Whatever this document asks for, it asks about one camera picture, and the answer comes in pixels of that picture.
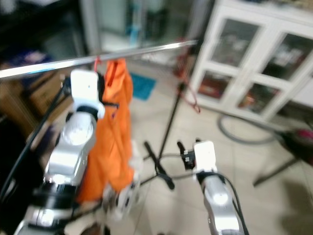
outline black tripod stand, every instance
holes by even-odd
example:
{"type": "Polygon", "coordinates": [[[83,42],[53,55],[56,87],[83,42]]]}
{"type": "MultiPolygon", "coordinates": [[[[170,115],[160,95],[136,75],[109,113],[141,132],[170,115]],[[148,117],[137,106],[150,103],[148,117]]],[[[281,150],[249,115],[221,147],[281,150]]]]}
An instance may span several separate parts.
{"type": "MultiPolygon", "coordinates": [[[[162,141],[162,146],[161,146],[160,152],[158,154],[158,157],[155,155],[155,153],[151,149],[150,144],[147,141],[144,142],[144,145],[145,145],[145,147],[146,147],[146,149],[147,149],[147,151],[149,153],[149,156],[146,157],[144,160],[146,160],[148,158],[152,158],[152,160],[156,164],[156,167],[157,167],[158,171],[161,174],[165,174],[165,175],[167,175],[166,171],[164,170],[162,165],[159,163],[160,162],[159,160],[162,157],[162,154],[163,154],[166,142],[167,142],[168,134],[170,133],[170,130],[171,130],[171,127],[172,127],[172,123],[173,123],[173,120],[174,120],[174,117],[175,117],[175,114],[176,114],[176,110],[177,110],[177,107],[178,107],[178,104],[179,104],[179,101],[180,101],[180,97],[181,97],[181,94],[183,93],[184,90],[185,90],[185,84],[184,83],[179,83],[178,84],[178,92],[177,92],[177,95],[176,95],[176,100],[175,100],[175,103],[174,103],[173,108],[172,108],[171,116],[169,118],[169,121],[168,121],[168,124],[167,124],[167,127],[166,127],[166,131],[165,131],[165,134],[164,134],[164,138],[163,138],[163,141],[162,141]]],[[[142,181],[141,185],[149,182],[150,180],[153,180],[155,177],[157,177],[157,175],[151,176],[150,178],[142,181]]],[[[173,190],[175,188],[175,185],[174,185],[173,181],[170,178],[162,178],[162,179],[165,180],[165,182],[166,182],[166,184],[167,184],[169,189],[173,190]]]]}

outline glass cabinet door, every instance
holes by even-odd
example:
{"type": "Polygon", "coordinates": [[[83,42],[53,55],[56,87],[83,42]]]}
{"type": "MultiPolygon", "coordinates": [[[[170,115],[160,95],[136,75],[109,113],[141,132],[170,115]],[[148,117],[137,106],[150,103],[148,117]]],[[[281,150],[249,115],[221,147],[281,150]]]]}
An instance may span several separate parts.
{"type": "Polygon", "coordinates": [[[238,67],[259,26],[226,19],[210,58],[212,61],[238,67]]]}
{"type": "Polygon", "coordinates": [[[238,108],[260,114],[278,94],[280,91],[277,88],[253,83],[238,108]]]}
{"type": "Polygon", "coordinates": [[[209,97],[211,100],[219,102],[232,77],[217,72],[206,71],[199,86],[198,94],[209,97]]]}
{"type": "Polygon", "coordinates": [[[313,40],[291,33],[285,34],[282,42],[270,56],[262,74],[290,80],[313,49],[313,40]]]}

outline orange garment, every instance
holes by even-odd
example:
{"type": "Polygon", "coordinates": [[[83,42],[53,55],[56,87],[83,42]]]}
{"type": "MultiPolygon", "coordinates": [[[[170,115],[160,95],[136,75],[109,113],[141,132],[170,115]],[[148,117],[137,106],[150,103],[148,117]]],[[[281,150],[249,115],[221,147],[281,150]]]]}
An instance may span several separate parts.
{"type": "Polygon", "coordinates": [[[109,61],[107,68],[102,99],[118,103],[119,108],[106,106],[104,118],[97,122],[96,143],[89,153],[78,202],[100,199],[107,183],[119,192],[132,182],[134,176],[134,170],[128,165],[132,156],[128,108],[133,96],[132,78],[125,59],[109,61]]]}

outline white cabinet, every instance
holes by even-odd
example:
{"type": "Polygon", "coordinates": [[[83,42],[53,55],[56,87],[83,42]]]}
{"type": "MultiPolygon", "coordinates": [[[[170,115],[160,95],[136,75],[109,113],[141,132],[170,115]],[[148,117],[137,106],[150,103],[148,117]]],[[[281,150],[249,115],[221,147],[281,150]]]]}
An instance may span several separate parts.
{"type": "Polygon", "coordinates": [[[219,1],[191,77],[198,103],[248,119],[272,118],[313,69],[313,16],[299,11],[219,1]]]}

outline tile floor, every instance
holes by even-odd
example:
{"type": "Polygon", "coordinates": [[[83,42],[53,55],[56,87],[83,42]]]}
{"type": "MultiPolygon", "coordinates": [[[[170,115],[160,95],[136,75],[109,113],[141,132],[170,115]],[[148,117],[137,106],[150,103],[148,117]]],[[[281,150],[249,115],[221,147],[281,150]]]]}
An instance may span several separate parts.
{"type": "MultiPolygon", "coordinates": [[[[131,71],[138,70],[136,65],[129,64],[129,67],[131,71]]],[[[146,156],[142,145],[144,141],[149,141],[155,152],[160,148],[174,102],[175,81],[166,72],[153,73],[149,68],[140,71],[142,75],[151,77],[153,74],[158,79],[149,100],[134,99],[131,103],[133,138],[142,156],[146,156]]],[[[258,175],[288,161],[291,155],[277,142],[260,146],[232,142],[218,130],[218,116],[206,109],[202,109],[198,115],[181,103],[164,152],[178,153],[177,140],[188,148],[192,147],[195,138],[213,141],[218,170],[233,181],[251,235],[313,234],[313,170],[307,165],[298,164],[254,188],[252,181],[258,175]]],[[[230,131],[243,138],[261,139],[267,135],[240,121],[228,119],[225,124],[230,131]]],[[[180,159],[164,159],[162,164],[169,174],[184,173],[180,159]]],[[[142,178],[153,174],[153,163],[147,160],[142,178]]],[[[161,179],[155,179],[143,186],[143,200],[131,214],[118,223],[109,223],[112,235],[157,235],[161,232],[209,235],[207,212],[198,183],[186,179],[175,182],[175,185],[175,190],[170,191],[161,179]]],[[[83,218],[69,227],[82,227],[87,221],[92,221],[92,217],[83,218]]]]}

